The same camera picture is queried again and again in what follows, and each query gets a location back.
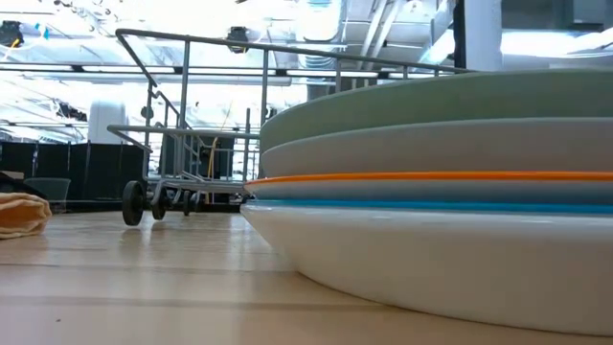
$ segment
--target metal railing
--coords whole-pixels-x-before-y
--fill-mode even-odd
[[[248,43],[248,42],[237,42],[230,41],[225,39],[218,38],[209,38],[209,37],[199,37],[199,36],[191,36],[187,34],[167,34],[167,33],[156,33],[152,31],[141,31],[141,30],[132,30],[132,29],[119,29],[116,32],[117,38],[120,43],[125,47],[129,55],[134,59],[134,62],[140,67],[143,71],[143,74],[148,79],[148,101],[147,101],[147,120],[145,126],[116,126],[111,125],[108,126],[108,130],[113,132],[114,134],[120,136],[122,139],[127,140],[128,142],[138,146],[146,152],[145,159],[146,162],[144,164],[143,170],[143,178],[150,182],[171,186],[178,189],[186,189],[191,191],[206,191],[209,193],[214,193],[215,191],[220,191],[219,193],[236,193],[237,191],[242,191],[242,183],[236,182],[220,182],[213,181],[213,179],[209,179],[203,177],[199,174],[199,172],[186,172],[183,170],[185,167],[185,154],[188,153],[190,159],[192,160],[196,157],[197,165],[199,166],[199,153],[201,149],[205,150],[214,150],[215,148],[207,147],[201,140],[200,137],[218,137],[218,138],[235,138],[235,139],[244,139],[245,140],[245,150],[243,153],[243,182],[246,180],[247,175],[247,164],[248,164],[248,156],[249,156],[249,142],[251,140],[258,140],[259,135],[253,134],[250,132],[250,114],[247,114],[247,124],[245,128],[245,132],[228,132],[222,130],[209,130],[209,129],[193,129],[186,121],[186,109],[187,109],[187,92],[188,92],[188,80],[190,74],[190,49],[192,43],[206,43],[206,44],[214,44],[214,45],[222,45],[222,46],[232,46],[232,47],[242,47],[246,49],[255,49],[263,51],[263,59],[262,59],[262,74],[261,74],[261,120],[260,126],[266,120],[267,114],[267,88],[268,88],[268,71],[269,68],[269,53],[270,52],[280,52],[280,53],[290,53],[290,54],[298,54],[298,55],[309,55],[309,56],[319,56],[325,58],[334,58],[336,61],[335,74],[334,74],[334,89],[335,92],[341,91],[341,80],[342,80],[342,71],[341,71],[341,61],[362,61],[362,62],[371,62],[380,65],[387,66],[399,66],[402,69],[402,76],[406,80],[408,79],[409,68],[420,68],[420,69],[428,69],[434,71],[434,77],[437,77],[440,72],[449,72],[449,73],[466,73],[471,72],[466,69],[454,68],[454,67],[446,67],[440,65],[430,65],[424,63],[417,62],[407,62],[407,61],[398,61],[377,57],[363,57],[363,56],[354,56],[349,54],[341,54],[341,53],[331,53],[331,52],[323,52],[309,49],[300,49],[300,48],[291,48],[284,46],[275,46],[270,44],[261,44],[261,43]],[[134,35],[139,37],[150,37],[150,38],[158,38],[158,39],[167,39],[167,40],[178,40],[184,42],[184,56],[183,56],[183,65],[181,70],[182,82],[181,82],[181,103],[180,109],[176,109],[174,105],[172,105],[171,101],[164,95],[164,93],[160,90],[153,92],[154,87],[158,87],[159,83],[156,81],[155,77],[148,71],[147,67],[144,63],[139,59],[137,54],[134,52],[130,44],[126,40],[127,35]],[[150,123],[150,114],[151,111],[151,100],[162,98],[165,102],[165,122],[163,124],[155,124],[152,126]],[[169,109],[174,112],[176,115],[176,128],[170,128],[168,124],[168,116]],[[143,132],[145,134],[145,142],[144,144],[130,138],[124,132],[133,131],[133,132]],[[168,177],[162,174],[162,177],[159,179],[149,178],[148,176],[148,159],[149,155],[152,153],[151,148],[149,147],[149,135],[151,133],[161,133],[172,136],[175,139],[180,141],[180,145],[175,145],[175,149],[177,150],[174,155],[174,176]],[[197,138],[198,144],[196,149],[193,149],[193,137]],[[188,145],[186,140],[190,138],[190,144]],[[166,159],[164,150],[162,149],[161,153],[161,166],[162,172],[165,171],[166,168]]]

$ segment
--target plate rim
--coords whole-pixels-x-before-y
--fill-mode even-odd
[[[613,172],[341,172],[267,177],[247,181],[245,186],[272,183],[386,180],[499,180],[499,181],[585,181],[611,182]]]
[[[354,201],[314,199],[265,199],[249,200],[247,207],[275,207],[297,209],[387,210],[400,212],[425,212],[437,214],[475,214],[506,216],[565,216],[594,217],[613,215],[613,205],[551,204],[525,202],[474,202],[474,201]]]

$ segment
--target stack of plates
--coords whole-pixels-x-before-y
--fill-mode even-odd
[[[611,86],[612,71],[471,74],[294,107],[261,130],[269,178],[242,213],[332,288],[613,335]]]

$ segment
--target fabric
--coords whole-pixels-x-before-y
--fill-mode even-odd
[[[49,202],[35,195],[0,193],[0,240],[38,235],[51,217]]]

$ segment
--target black partition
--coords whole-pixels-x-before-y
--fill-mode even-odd
[[[0,143],[0,171],[24,173],[25,178],[32,177],[35,153],[36,144]]]
[[[143,181],[142,149],[128,145],[78,144],[70,150],[69,198],[118,200],[125,184]]]
[[[39,144],[34,176],[70,178],[70,145]]]

